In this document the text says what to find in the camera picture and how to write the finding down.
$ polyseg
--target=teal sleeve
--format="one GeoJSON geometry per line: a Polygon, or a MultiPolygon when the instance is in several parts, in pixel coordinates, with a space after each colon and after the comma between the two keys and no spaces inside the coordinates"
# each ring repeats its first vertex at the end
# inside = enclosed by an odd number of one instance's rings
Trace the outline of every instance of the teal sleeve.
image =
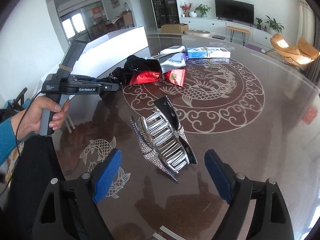
{"type": "Polygon", "coordinates": [[[15,147],[16,138],[13,133],[11,119],[7,119],[0,124],[0,165],[4,163],[15,147]]]}

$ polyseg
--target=black display cabinet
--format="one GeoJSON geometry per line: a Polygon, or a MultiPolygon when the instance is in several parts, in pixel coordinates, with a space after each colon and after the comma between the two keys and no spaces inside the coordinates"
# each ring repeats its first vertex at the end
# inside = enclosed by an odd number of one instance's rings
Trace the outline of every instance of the black display cabinet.
{"type": "Polygon", "coordinates": [[[158,28],[164,24],[180,23],[177,0],[152,0],[152,4],[158,28]]]}

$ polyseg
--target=yellow chair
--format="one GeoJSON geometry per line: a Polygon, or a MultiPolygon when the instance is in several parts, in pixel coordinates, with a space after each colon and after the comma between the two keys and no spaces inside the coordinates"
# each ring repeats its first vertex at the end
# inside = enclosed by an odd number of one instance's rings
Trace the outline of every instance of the yellow chair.
{"type": "Polygon", "coordinates": [[[273,35],[270,42],[284,62],[290,65],[306,65],[317,59],[320,55],[320,52],[303,37],[299,39],[297,46],[289,46],[279,33],[273,35]]]}

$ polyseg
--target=gold circular logo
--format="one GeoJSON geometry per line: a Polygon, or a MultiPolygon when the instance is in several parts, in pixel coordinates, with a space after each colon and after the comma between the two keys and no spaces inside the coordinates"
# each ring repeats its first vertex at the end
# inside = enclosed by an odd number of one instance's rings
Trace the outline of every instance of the gold circular logo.
{"type": "Polygon", "coordinates": [[[176,80],[176,79],[177,79],[177,75],[176,75],[175,73],[173,73],[173,74],[171,74],[170,78],[171,78],[172,80],[176,80]]]}

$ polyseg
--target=tv screen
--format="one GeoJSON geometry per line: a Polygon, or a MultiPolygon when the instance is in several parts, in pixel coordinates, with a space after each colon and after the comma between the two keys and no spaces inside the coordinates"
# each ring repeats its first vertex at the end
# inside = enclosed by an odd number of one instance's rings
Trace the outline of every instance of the tv screen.
{"type": "Polygon", "coordinates": [[[216,17],[253,24],[254,6],[233,0],[215,0],[216,17]]]}

